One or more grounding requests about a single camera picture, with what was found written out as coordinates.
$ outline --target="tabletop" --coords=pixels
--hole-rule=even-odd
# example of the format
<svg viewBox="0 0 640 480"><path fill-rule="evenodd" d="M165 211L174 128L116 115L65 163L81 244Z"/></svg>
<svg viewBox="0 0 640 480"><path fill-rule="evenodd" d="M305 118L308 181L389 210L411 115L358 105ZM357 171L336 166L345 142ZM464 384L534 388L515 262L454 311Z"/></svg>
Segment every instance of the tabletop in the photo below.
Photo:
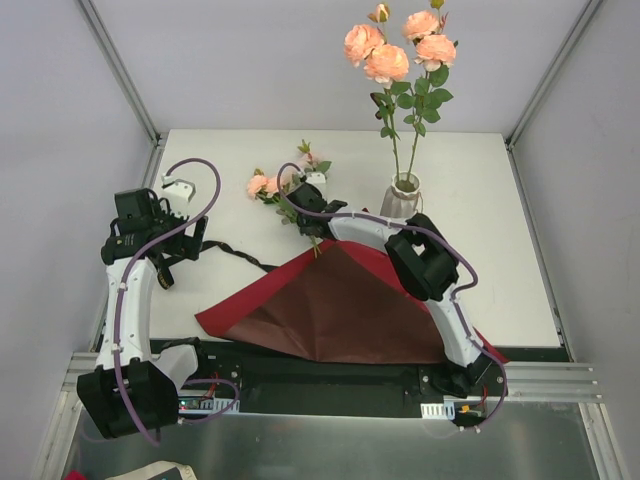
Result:
<svg viewBox="0 0 640 480"><path fill-rule="evenodd" d="M292 225L282 225L274 206L252 200L246 191L256 168L273 176L284 162L300 158L296 146L311 142L315 155L332 163L327 199L378 213L395 171L388 138L377 132L172 130L160 175L188 157L213 162L222 178L218 202L209 212L205 239L220 240L261 263L281 265L310 248ZM412 135L400 133L401 162L408 163ZM500 134L428 133L418 145L415 173L422 182L423 213L477 270L480 282L460 296L468 319L494 345L560 345L513 177ZM185 165L174 175L196 184L192 213L211 199L215 178L202 165ZM462 267L460 282L470 276ZM264 273L245 260L214 248L197 262L172 267L175 285L156 285L150 338L198 336L212 340L194 315L216 305Z"/></svg>

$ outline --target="metal frame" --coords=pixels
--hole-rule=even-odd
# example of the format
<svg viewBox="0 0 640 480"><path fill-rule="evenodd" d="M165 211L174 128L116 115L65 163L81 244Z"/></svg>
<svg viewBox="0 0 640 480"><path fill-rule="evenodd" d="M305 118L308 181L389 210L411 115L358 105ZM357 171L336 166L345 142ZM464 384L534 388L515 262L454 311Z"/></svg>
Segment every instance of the metal frame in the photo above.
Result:
<svg viewBox="0 0 640 480"><path fill-rule="evenodd" d="M556 299L550 286L544 257L540 250L535 219L531 214L526 191L518 172L517 162L513 157L513 148L522 137L523 132L530 124L541 102L553 87L559 72L566 64L578 42L584 36L588 26L604 2L605 0L588 0L586 2L585 7L565 37L557 54L518 119L513 133L509 135L506 142L514 179L534 243L545 289L547 290L548 298L554 312L554 319L556 320L559 335L563 338L565 348L568 349L569 355L571 355L570 341L560 321ZM76 0L76 3L79 6L81 14L87 21L95 41L102 51L123 95L126 97L136 118L153 145L153 150L142 181L143 186L149 187L153 184L157 174L164 150L166 134L160 134L156 129L93 1ZM106 307L106 296L104 296L104 299L103 304ZM95 351L99 343L102 334L102 325L104 323L104 313L103 311L100 318L97 319L95 336L90 345L91 351ZM73 355L62 385L44 447L40 452L36 464L34 478L58 479L62 475L82 410L82 405L75 393L77 377L82 373L93 370L96 357L96 353L76 353ZM581 363L511 362L506 368L510 390L506 401L578 403L600 477L606 480L630 478L622 462L618 444L613 436L606 406L603 403L604 400L600 385L591 365Z"/></svg>

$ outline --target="brown cloth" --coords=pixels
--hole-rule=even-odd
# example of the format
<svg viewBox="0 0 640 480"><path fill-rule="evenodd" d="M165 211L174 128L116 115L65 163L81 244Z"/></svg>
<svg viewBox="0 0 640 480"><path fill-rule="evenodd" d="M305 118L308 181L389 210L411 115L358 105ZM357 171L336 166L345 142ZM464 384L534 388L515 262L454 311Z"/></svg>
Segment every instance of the brown cloth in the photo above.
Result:
<svg viewBox="0 0 640 480"><path fill-rule="evenodd" d="M220 315L230 317L242 308L240 297L230 297L198 314L198 321L209 334L222 333L230 340L319 362L427 364L445 360L431 315L402 290L386 255L349 242L323 247L325 252L318 259L230 328L224 326L229 318ZM258 288L258 282L247 287L254 289L252 297L264 290Z"/></svg>

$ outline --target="white vase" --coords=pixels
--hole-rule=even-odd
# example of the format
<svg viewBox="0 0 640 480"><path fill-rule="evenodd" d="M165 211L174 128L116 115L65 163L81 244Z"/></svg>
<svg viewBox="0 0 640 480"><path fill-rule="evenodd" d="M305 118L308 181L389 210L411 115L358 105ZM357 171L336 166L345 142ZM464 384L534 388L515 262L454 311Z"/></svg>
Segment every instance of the white vase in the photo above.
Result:
<svg viewBox="0 0 640 480"><path fill-rule="evenodd" d="M400 178L406 179L407 172L400 172ZM403 192L396 187L397 175L391 177L391 185L387 188L382 200L380 215L383 217L407 219L413 217L418 212L418 201L420 200L420 178L414 173L409 176L409 181L413 184L412 192Z"/></svg>

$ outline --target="tall flower in vase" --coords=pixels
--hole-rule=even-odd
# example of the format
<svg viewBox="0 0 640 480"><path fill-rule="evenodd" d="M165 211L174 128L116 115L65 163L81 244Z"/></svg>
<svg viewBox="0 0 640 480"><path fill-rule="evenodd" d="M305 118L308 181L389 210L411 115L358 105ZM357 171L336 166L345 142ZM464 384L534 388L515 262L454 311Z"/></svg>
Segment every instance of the tall flower in vase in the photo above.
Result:
<svg viewBox="0 0 640 480"><path fill-rule="evenodd" d="M402 33L407 42L415 48L414 62L420 67L415 82L404 81L409 73L409 60L405 51L387 42L386 24L391 17L391 9L386 3L376 6L368 15L376 26L356 25L345 37L344 52L354 67L364 62L365 75L378 83L382 91L371 93L378 110L376 118L383 122L380 136L390 138L395 158L395 187L402 192L413 192L417 186L411 182L416 148L420 137L427 131L426 123L440 120L439 109L443 103L453 98L442 88L449 78L449 69L456 58L457 42L452 42L444 34L448 14L441 8L445 0L431 0L433 10L417 12L407 19ZM415 131L411 148L411 158L406 177L400 176L400 159L397 141L395 115L400 110L408 110L403 118L406 125Z"/></svg>

